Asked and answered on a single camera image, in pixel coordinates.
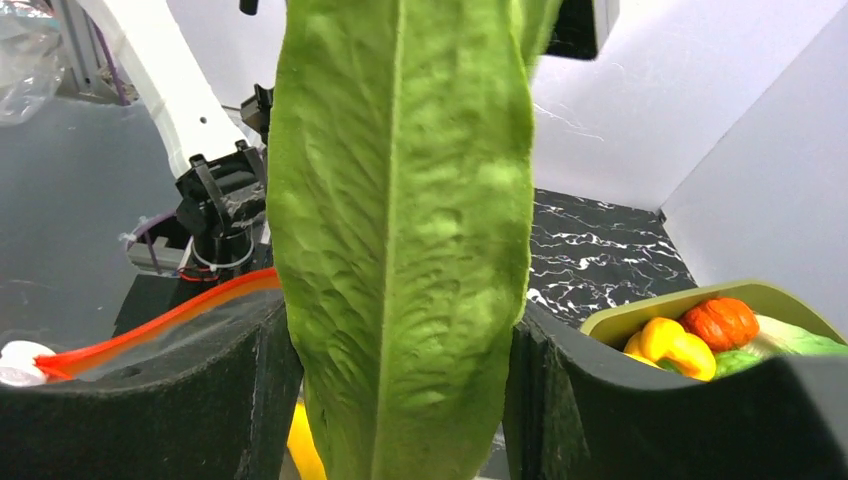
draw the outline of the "plastic bowl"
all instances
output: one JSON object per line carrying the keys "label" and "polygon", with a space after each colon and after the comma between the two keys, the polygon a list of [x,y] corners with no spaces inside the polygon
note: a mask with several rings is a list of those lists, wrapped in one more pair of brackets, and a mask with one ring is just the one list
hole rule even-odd
{"label": "plastic bowl", "polygon": [[641,330],[652,318],[666,317],[676,320],[698,303],[715,297],[742,300],[756,313],[848,345],[842,335],[807,304],[778,287],[756,280],[693,288],[602,310],[586,319],[580,331],[621,350],[627,339]]}

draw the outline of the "yellow bell pepper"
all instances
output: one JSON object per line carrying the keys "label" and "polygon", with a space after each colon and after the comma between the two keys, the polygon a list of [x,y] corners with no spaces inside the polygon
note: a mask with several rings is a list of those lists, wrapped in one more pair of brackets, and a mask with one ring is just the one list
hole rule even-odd
{"label": "yellow bell pepper", "polygon": [[324,464],[312,441],[312,430],[309,429],[306,407],[302,402],[297,402],[294,409],[292,426],[286,443],[301,480],[327,480]]}
{"label": "yellow bell pepper", "polygon": [[710,347],[669,318],[657,317],[648,322],[641,332],[630,337],[624,353],[644,358],[654,365],[668,360],[683,375],[705,382],[712,380],[716,372],[715,356]]}
{"label": "yellow bell pepper", "polygon": [[637,362],[642,362],[642,363],[644,363],[645,365],[650,365],[650,366],[652,366],[652,367],[654,367],[654,368],[660,368],[660,366],[659,366],[659,365],[657,365],[656,363],[654,363],[654,362],[652,362],[652,361],[648,360],[648,359],[647,359],[647,358],[645,358],[645,357],[640,357],[639,355],[634,355],[634,354],[632,354],[632,353],[625,353],[625,355],[627,355],[628,357],[632,358],[633,360],[636,360]]}

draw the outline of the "metal frame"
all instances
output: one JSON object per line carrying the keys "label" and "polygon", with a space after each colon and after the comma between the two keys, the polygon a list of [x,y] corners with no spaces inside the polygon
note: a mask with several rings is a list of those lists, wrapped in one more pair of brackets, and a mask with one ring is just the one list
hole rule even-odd
{"label": "metal frame", "polygon": [[59,21],[69,67],[59,93],[98,102],[116,101],[117,95],[100,76],[106,58],[94,23],[76,0],[47,0],[47,3]]}

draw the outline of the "black marble surface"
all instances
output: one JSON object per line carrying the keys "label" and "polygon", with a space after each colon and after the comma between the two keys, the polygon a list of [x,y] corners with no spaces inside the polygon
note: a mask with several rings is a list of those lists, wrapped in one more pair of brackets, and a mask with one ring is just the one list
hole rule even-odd
{"label": "black marble surface", "polygon": [[[528,300],[580,328],[593,313],[697,285],[659,217],[536,190]],[[501,431],[482,476],[508,480]]]}

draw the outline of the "white wall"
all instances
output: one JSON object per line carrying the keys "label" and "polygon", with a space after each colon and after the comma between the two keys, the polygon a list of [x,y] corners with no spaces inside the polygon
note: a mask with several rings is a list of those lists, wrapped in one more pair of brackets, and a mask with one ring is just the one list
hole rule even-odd
{"label": "white wall", "polygon": [[255,83],[274,85],[286,23],[285,0],[261,0],[253,17],[238,5],[239,0],[168,0],[218,100],[230,107],[253,95]]}
{"label": "white wall", "polygon": [[621,0],[595,62],[533,84],[542,188],[656,210],[845,0]]}
{"label": "white wall", "polygon": [[699,284],[770,281],[848,332],[848,8],[663,211]]}

